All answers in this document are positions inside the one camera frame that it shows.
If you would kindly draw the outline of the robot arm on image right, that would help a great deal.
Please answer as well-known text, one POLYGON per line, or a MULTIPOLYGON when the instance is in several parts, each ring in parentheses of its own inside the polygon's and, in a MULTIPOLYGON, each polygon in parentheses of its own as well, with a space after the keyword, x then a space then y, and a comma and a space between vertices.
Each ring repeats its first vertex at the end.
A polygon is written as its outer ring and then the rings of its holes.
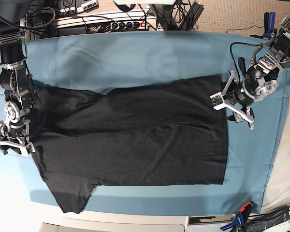
POLYGON ((290 68, 290 13, 283 19, 278 35, 271 35, 266 43, 257 44, 247 69, 243 57, 234 61, 235 69, 222 92, 226 107, 232 110, 229 121, 246 121, 254 129, 254 113, 251 105, 262 101, 276 91, 277 78, 290 68))

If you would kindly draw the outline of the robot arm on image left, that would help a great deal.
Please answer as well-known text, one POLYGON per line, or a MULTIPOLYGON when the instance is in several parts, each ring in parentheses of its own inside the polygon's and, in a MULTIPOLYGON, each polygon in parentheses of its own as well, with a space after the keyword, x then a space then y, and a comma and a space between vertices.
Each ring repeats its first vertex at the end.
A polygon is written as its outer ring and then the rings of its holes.
POLYGON ((30 0, 0 0, 0 86, 4 89, 5 119, 0 122, 0 149, 12 149, 22 156, 35 151, 30 136, 30 113, 36 92, 27 73, 26 16, 30 0))

